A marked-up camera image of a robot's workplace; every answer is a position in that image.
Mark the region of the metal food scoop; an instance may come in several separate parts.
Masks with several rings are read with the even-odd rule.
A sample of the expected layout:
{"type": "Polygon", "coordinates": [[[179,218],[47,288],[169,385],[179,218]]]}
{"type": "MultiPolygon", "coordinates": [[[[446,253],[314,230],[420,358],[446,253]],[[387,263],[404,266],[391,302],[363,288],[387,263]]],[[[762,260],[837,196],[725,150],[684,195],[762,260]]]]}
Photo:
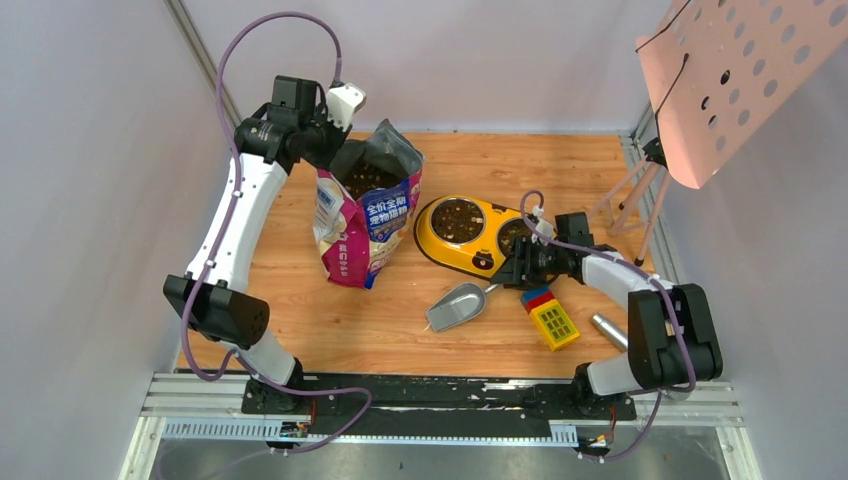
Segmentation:
{"type": "Polygon", "coordinates": [[[455,287],[427,310],[429,327],[442,332],[476,318],[485,310],[488,295],[498,287],[499,284],[483,287],[475,283],[455,287]]]}

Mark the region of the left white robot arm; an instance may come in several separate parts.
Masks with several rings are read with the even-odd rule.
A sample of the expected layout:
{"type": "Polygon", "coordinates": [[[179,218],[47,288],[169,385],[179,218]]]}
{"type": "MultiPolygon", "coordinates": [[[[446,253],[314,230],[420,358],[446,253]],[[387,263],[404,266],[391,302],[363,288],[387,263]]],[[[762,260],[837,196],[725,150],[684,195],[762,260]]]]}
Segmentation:
{"type": "Polygon", "coordinates": [[[294,378],[297,359],[269,327],[269,304],[247,292],[262,228],[295,164],[326,169],[366,101],[352,83],[277,76],[272,98],[235,128],[236,152],[204,241],[181,275],[167,276],[163,293],[189,331],[227,348],[259,381],[283,413],[298,411],[306,386],[294,378]]]}

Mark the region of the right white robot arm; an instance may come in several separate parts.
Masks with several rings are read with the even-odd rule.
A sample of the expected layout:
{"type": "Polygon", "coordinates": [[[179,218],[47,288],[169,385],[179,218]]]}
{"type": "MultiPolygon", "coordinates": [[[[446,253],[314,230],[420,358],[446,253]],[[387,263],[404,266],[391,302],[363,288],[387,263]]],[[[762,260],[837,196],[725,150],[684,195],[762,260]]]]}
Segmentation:
{"type": "Polygon", "coordinates": [[[626,352],[585,364],[571,403],[584,417],[596,417],[611,395],[679,389],[723,372],[723,358],[704,289],[650,275],[615,249],[598,246],[583,213],[558,215],[551,239],[520,237],[491,280],[507,288],[534,290],[568,276],[592,287],[628,315],[626,352]]]}

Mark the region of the cat food bag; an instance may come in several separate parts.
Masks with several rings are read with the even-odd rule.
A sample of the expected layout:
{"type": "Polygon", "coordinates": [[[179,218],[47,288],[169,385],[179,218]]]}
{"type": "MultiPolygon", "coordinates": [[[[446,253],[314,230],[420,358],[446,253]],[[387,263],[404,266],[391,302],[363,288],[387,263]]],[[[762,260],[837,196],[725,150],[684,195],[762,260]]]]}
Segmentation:
{"type": "Polygon", "coordinates": [[[329,282],[362,289],[411,228],[424,154],[390,120],[349,139],[316,178],[313,235],[329,282]]]}

